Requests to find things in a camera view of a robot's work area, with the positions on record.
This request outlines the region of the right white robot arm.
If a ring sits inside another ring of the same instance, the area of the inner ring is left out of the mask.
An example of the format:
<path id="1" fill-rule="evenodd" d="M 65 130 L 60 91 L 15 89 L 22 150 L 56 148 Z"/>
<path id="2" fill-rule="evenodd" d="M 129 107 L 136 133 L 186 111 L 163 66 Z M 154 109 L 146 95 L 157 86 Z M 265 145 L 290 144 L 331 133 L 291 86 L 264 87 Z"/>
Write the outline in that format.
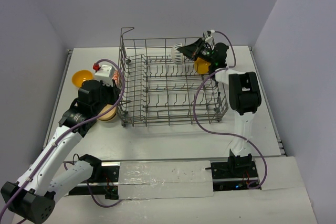
<path id="1" fill-rule="evenodd" d="M 222 136 L 231 136 L 233 146 L 229 149 L 228 171 L 233 177 L 240 177 L 246 171 L 246 164 L 242 161 L 252 159 L 251 148 L 258 154 L 260 150 L 251 141 L 251 127 L 254 116 L 261 105 L 262 98 L 259 88 L 257 75 L 255 72 L 239 72 L 234 70 L 234 66 L 226 63 L 227 51 L 231 49 L 235 55 L 232 44 L 209 43 L 207 38 L 199 38 L 196 42 L 187 46 L 177 47 L 175 50 L 194 62 L 199 63 L 203 60 L 207 63 L 206 71 L 208 77 L 205 78 L 197 88 L 193 102 L 194 120 L 203 131 Z M 196 101 L 200 91 L 209 80 L 225 83 L 228 85 L 228 99 L 230 108 L 234 111 L 235 129 L 232 133 L 214 132 L 203 127 L 196 114 Z"/>

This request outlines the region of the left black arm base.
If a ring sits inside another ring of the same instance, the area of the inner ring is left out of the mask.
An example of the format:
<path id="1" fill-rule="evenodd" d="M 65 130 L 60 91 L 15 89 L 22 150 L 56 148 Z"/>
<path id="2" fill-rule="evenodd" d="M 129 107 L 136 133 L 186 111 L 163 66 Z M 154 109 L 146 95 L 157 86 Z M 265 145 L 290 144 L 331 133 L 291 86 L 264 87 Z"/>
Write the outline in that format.
<path id="1" fill-rule="evenodd" d="M 120 164 L 102 163 L 101 173 L 91 182 L 89 186 L 94 196 L 103 196 L 106 200 L 119 200 Z M 90 196 L 91 193 L 85 181 L 78 184 L 68 193 L 69 196 Z"/>

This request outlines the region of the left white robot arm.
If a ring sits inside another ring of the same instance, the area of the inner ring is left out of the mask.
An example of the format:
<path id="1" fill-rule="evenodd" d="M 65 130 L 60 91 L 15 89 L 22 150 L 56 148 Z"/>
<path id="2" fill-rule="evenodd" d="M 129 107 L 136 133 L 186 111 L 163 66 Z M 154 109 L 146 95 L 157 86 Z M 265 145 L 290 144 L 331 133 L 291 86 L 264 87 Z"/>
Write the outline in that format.
<path id="1" fill-rule="evenodd" d="M 86 136 L 97 119 L 105 115 L 103 108 L 118 106 L 125 87 L 102 81 L 85 81 L 78 96 L 62 115 L 52 140 L 38 158 L 14 183 L 1 188 L 5 202 L 1 215 L 9 210 L 24 220 L 44 223 L 56 203 L 80 182 L 94 182 L 102 176 L 102 161 L 92 155 L 79 157 L 74 166 L 60 176 L 55 174 L 70 151 Z"/>

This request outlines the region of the large orange plastic bowl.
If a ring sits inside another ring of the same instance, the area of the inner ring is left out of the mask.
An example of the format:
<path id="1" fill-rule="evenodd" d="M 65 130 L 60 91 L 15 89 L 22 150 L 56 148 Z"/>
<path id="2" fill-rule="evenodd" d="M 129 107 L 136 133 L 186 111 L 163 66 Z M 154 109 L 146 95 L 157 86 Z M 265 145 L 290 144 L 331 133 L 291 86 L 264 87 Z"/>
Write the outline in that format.
<path id="1" fill-rule="evenodd" d="M 194 69 L 198 74 L 208 73 L 210 66 L 211 63 L 203 60 L 202 58 L 197 58 L 196 61 L 194 61 Z"/>

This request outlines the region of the white striped ceramic bowl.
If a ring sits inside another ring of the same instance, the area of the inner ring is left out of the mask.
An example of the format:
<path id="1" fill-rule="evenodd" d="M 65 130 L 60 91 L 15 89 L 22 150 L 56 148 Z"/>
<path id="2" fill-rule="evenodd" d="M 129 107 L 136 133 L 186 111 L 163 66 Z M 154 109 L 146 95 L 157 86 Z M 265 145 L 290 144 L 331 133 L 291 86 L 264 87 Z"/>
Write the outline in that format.
<path id="1" fill-rule="evenodd" d="M 183 63 L 184 55 L 178 51 L 183 45 L 181 43 L 175 44 L 171 49 L 171 59 L 176 65 L 181 65 Z"/>

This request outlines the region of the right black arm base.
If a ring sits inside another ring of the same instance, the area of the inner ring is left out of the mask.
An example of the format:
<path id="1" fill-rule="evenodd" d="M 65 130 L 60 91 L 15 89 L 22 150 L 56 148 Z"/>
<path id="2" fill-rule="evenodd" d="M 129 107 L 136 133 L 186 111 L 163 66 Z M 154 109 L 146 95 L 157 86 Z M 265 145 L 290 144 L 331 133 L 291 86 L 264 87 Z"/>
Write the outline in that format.
<path id="1" fill-rule="evenodd" d="M 205 170 L 211 172 L 213 191 L 248 190 L 259 186 L 256 164 L 250 154 L 245 157 L 231 155 L 225 162 L 211 162 Z"/>

